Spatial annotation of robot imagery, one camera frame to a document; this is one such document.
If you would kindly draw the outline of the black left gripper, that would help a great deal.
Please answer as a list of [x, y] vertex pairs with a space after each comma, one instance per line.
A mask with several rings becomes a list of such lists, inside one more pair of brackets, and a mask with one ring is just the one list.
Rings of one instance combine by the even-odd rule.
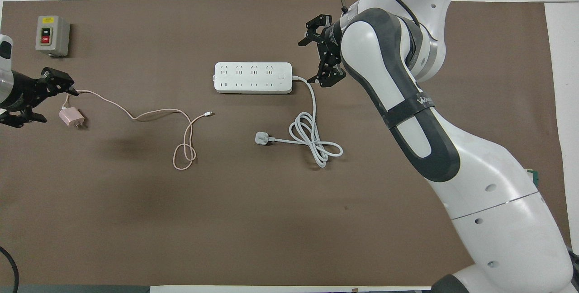
[[[41, 77], [38, 79], [13, 72], [12, 83], [12, 90], [8, 95], [8, 110], [0, 112], [0, 123], [13, 128], [22, 128], [25, 123], [30, 122], [46, 123], [45, 116], [34, 113], [31, 108], [38, 106], [47, 97], [60, 93], [79, 96], [74, 88], [75, 81], [72, 77], [66, 72], [53, 68], [43, 68]], [[19, 115], [10, 113], [18, 111], [20, 111]]]

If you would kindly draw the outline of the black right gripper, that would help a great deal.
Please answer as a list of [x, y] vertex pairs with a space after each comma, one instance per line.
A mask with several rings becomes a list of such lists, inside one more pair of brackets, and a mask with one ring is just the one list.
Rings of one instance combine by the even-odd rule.
[[346, 72], [341, 67], [341, 39], [341, 23], [336, 21], [332, 24], [331, 15], [320, 14], [306, 23], [304, 38], [298, 42], [298, 46], [304, 47], [316, 42], [320, 54], [318, 72], [307, 80], [308, 83], [318, 83], [326, 88], [345, 78]]

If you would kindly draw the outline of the pink charger adapter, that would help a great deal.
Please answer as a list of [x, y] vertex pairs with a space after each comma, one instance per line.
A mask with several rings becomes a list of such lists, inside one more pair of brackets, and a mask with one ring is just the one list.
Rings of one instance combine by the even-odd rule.
[[69, 128], [81, 128], [84, 126], [85, 117], [74, 106], [68, 108], [62, 107], [59, 112], [59, 117]]

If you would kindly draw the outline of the white power strip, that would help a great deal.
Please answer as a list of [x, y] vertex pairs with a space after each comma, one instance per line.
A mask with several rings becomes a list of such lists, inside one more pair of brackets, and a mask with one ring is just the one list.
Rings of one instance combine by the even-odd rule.
[[292, 92], [288, 62], [218, 62], [213, 83], [217, 92], [236, 95], [286, 95]]

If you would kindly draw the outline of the brown table mat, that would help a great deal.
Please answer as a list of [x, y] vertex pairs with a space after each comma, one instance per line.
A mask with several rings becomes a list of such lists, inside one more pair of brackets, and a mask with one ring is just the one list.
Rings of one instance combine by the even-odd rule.
[[[314, 86], [321, 138], [344, 153], [321, 169], [287, 138], [310, 110], [289, 95], [222, 95], [219, 61], [287, 61], [317, 72], [306, 22], [338, 0], [75, 0], [6, 2], [1, 33], [13, 69], [67, 72], [77, 89], [133, 114], [192, 117], [197, 158], [172, 166], [187, 121], [132, 121], [93, 95], [71, 98], [86, 118], [59, 118], [65, 95], [35, 111], [47, 123], [0, 125], [0, 246], [27, 284], [429, 286], [472, 264], [435, 192], [407, 161], [351, 77]], [[68, 56], [35, 49], [39, 16], [71, 25]]]

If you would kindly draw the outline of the grey push button switch box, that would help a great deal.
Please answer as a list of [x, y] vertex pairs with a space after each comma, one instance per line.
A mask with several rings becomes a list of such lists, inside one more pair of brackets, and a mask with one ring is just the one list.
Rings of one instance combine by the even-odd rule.
[[71, 25], [56, 15], [39, 16], [35, 49], [50, 57], [66, 57], [69, 52]]

